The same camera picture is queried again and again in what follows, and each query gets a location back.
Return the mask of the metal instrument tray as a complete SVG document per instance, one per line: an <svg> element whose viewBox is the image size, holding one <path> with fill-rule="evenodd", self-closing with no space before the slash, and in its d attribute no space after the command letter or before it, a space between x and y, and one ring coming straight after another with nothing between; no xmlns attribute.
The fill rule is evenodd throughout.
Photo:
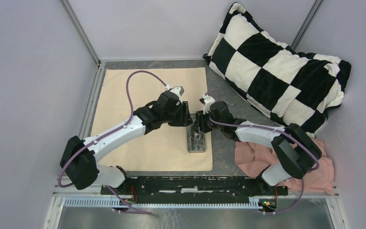
<svg viewBox="0 0 366 229"><path fill-rule="evenodd" d="M186 128L187 151L189 153L204 153L206 151L206 136L200 130L196 132L193 125Z"/></svg>

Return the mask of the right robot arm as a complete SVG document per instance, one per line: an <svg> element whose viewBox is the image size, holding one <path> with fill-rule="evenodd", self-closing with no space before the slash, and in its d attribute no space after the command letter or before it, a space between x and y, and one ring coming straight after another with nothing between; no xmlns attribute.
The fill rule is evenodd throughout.
<svg viewBox="0 0 366 229"><path fill-rule="evenodd" d="M290 178L302 179L308 172L319 169L322 152L299 125L258 125L235 118L223 101L202 98L200 103L203 109L196 112L193 125L196 132L215 130L229 140L256 143L275 151L279 162L261 173L256 182L259 193L268 195L279 182Z"/></svg>

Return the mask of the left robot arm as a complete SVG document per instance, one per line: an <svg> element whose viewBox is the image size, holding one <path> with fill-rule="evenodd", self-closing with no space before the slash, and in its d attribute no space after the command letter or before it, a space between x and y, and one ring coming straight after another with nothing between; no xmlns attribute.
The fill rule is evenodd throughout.
<svg viewBox="0 0 366 229"><path fill-rule="evenodd" d="M188 102L182 101L184 89L173 87L160 94L156 101L133 111L132 116L118 125L94 136L81 139L71 137L60 160L60 187L68 187L61 182L66 175L77 190L83 190L95 181L108 183L118 194L126 194L131 182L118 167L98 168L97 163L108 153L129 141L159 129L163 124L186 127L192 124Z"/></svg>

